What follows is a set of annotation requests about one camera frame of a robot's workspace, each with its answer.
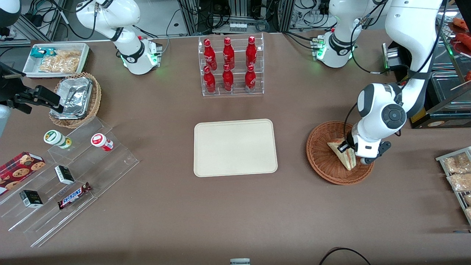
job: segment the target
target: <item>red bottle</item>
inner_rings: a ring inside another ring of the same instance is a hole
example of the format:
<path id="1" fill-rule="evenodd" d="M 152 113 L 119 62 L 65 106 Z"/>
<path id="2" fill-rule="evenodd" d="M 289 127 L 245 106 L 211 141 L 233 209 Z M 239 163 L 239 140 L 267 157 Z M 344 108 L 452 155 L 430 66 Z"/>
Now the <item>red bottle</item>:
<path id="1" fill-rule="evenodd" d="M 234 75 L 231 72 L 231 68 L 228 64 L 224 65 L 224 72 L 222 73 L 222 80 L 224 80 L 224 89 L 227 92 L 231 92 L 234 88 Z"/>
<path id="2" fill-rule="evenodd" d="M 214 79 L 214 76 L 211 73 L 211 69 L 209 68 L 209 66 L 204 66 L 203 71 L 203 79 L 204 85 L 206 86 L 206 90 L 209 94 L 216 93 L 216 80 Z"/>
<path id="3" fill-rule="evenodd" d="M 204 43 L 204 60 L 206 64 L 211 67 L 212 71 L 216 71 L 218 69 L 218 63 L 216 63 L 216 53 L 214 49 L 211 47 L 211 41 L 209 39 L 205 39 Z"/>
<path id="4" fill-rule="evenodd" d="M 245 92 L 252 93 L 255 90 L 255 75 L 253 71 L 253 65 L 247 67 L 247 72 L 245 73 Z"/>
<path id="5" fill-rule="evenodd" d="M 234 58 L 234 48 L 231 45 L 231 38 L 224 38 L 224 50 L 222 51 L 224 55 L 224 63 L 228 64 L 230 69 L 234 69 L 236 66 L 236 61 Z"/>
<path id="6" fill-rule="evenodd" d="M 249 65 L 255 65 L 257 62 L 257 47 L 255 46 L 255 37 L 249 37 L 249 45 L 247 45 L 247 49 L 245 50 L 245 64 L 247 67 Z"/>

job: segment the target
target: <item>brown wicker basket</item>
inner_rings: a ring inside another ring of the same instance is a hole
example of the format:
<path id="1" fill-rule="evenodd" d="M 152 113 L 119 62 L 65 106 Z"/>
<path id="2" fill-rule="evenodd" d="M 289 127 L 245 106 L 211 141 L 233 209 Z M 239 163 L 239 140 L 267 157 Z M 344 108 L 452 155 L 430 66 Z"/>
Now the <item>brown wicker basket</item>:
<path id="1" fill-rule="evenodd" d="M 98 84 L 95 77 L 93 77 L 92 75 L 90 75 L 88 73 L 75 74 L 75 75 L 68 76 L 66 78 L 79 78 L 79 77 L 87 77 L 87 78 L 91 79 L 92 82 L 93 82 L 93 88 L 92 88 L 92 94 L 90 96 L 90 104 L 89 104 L 88 114 L 85 118 L 83 118 L 81 120 L 59 120 L 59 119 L 56 119 L 56 118 L 52 117 L 51 114 L 49 114 L 49 118 L 57 126 L 67 127 L 69 129 L 75 129 L 78 126 L 82 125 L 82 123 L 84 123 L 88 119 L 93 118 L 97 114 L 98 109 L 100 108 L 100 100 L 101 100 L 100 84 Z M 54 89 L 54 92 L 57 92 L 57 90 L 59 88 L 59 84 L 57 84 L 56 88 Z"/>
<path id="2" fill-rule="evenodd" d="M 346 131 L 352 128 L 347 124 Z M 373 163 L 363 165 L 357 157 L 357 166 L 348 171 L 327 145 L 329 141 L 343 138 L 343 122 L 325 122 L 311 131 L 306 143 L 306 153 L 312 168 L 324 179 L 339 185 L 352 185 L 364 180 L 373 170 Z"/>

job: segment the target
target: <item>cookie box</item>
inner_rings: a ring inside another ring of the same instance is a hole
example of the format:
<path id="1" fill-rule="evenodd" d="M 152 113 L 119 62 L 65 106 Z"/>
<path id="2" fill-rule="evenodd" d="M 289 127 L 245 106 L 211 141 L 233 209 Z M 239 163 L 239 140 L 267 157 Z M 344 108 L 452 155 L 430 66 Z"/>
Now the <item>cookie box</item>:
<path id="1" fill-rule="evenodd" d="M 45 164 L 44 159 L 41 157 L 22 152 L 0 166 L 0 196 L 45 166 Z"/>

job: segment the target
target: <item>clear acrylic display stand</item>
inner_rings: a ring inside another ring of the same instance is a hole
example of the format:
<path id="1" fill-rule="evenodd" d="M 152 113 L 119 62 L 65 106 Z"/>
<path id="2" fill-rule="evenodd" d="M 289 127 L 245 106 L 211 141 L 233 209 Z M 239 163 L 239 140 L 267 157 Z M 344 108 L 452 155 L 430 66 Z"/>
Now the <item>clear acrylic display stand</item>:
<path id="1" fill-rule="evenodd" d="M 257 78 L 255 79 L 255 90 L 252 93 L 247 93 L 245 91 L 245 73 L 247 72 L 247 65 L 245 64 L 245 50 L 247 49 L 249 36 L 255 37 L 255 46 L 257 46 L 257 62 L 254 65 L 254 72 Z M 203 96 L 263 94 L 265 92 L 263 34 L 236 34 L 230 35 L 230 38 L 235 54 L 235 68 L 232 69 L 232 74 L 234 75 L 234 89 L 232 92 L 227 92 L 224 89 L 224 83 L 222 81 L 222 73 L 224 72 L 224 57 L 222 55 L 222 51 L 224 49 L 224 36 L 204 36 L 198 39 L 198 57 L 200 62 L 201 87 Z M 206 90 L 206 86 L 204 85 L 203 67 L 206 65 L 206 61 L 204 60 L 204 39 L 209 39 L 211 41 L 211 46 L 216 52 L 216 62 L 218 63 L 218 68 L 216 71 L 212 72 L 216 79 L 216 93 L 214 94 L 209 94 Z"/>
<path id="2" fill-rule="evenodd" d="M 102 133 L 112 140 L 114 147 L 106 152 L 92 146 L 91 137 Z M 0 215 L 9 231 L 24 232 L 31 247 L 39 247 L 62 229 L 86 207 L 98 199 L 139 161 L 111 132 L 111 127 L 97 117 L 81 125 L 68 137 L 68 149 L 51 147 L 42 158 L 46 162 L 34 175 L 0 197 Z M 72 185 L 61 183 L 54 168 L 66 166 L 75 179 Z M 57 203 L 88 182 L 92 190 L 60 210 Z M 22 190 L 38 192 L 43 206 L 25 207 L 19 193 Z"/>

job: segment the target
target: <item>brown table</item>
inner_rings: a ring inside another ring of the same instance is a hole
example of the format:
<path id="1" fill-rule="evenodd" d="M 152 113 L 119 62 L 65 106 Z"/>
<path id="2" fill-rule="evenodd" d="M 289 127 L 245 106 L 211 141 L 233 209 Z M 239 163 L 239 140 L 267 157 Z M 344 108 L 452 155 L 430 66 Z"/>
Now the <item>brown table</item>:
<path id="1" fill-rule="evenodd" d="M 383 42 L 390 42 L 384 31 L 361 34 L 362 66 L 380 68 Z M 88 42 L 87 69 L 103 90 L 98 116 L 142 161 L 40 248 L 0 225 L 0 264 L 220 265 L 249 257 L 254 265 L 311 265 L 337 246 L 372 264 L 470 261 L 471 235 L 452 233 L 467 229 L 466 219 L 434 158 L 471 145 L 471 129 L 407 125 L 401 138 L 388 138 L 392 149 L 366 180 L 330 184 L 306 159 L 309 132 L 343 120 L 365 85 L 394 78 L 362 72 L 353 61 L 328 68 L 282 34 L 265 34 L 265 44 L 265 95 L 220 99 L 201 95 L 197 38 L 172 39 L 162 67 L 144 76 L 123 67 L 111 42 Z M 1 164 L 21 151 L 45 152 L 49 129 L 70 131 L 47 112 L 13 112 L 0 139 Z M 197 123 L 257 118 L 274 124 L 275 173 L 194 175 Z"/>

